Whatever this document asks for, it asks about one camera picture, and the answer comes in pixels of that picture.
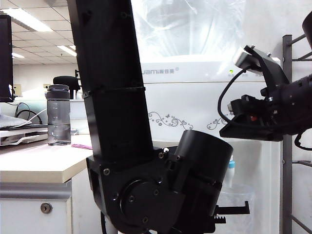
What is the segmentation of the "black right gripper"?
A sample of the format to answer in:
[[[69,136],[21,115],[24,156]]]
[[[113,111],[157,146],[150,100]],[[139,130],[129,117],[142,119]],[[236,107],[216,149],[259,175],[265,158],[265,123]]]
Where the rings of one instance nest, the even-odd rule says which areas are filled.
[[[282,141],[283,135],[275,129],[265,129],[274,125],[267,108],[266,99],[242,96],[228,104],[234,117],[219,134],[223,138],[239,138],[263,141]]]

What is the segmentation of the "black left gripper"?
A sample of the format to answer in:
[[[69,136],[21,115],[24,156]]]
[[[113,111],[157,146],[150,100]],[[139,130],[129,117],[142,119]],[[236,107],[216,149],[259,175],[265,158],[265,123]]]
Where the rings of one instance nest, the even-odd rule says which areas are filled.
[[[244,206],[234,207],[220,207],[216,205],[213,215],[208,218],[207,231],[214,232],[216,230],[216,224],[226,224],[225,215],[249,215],[249,202],[245,201],[244,203]]]

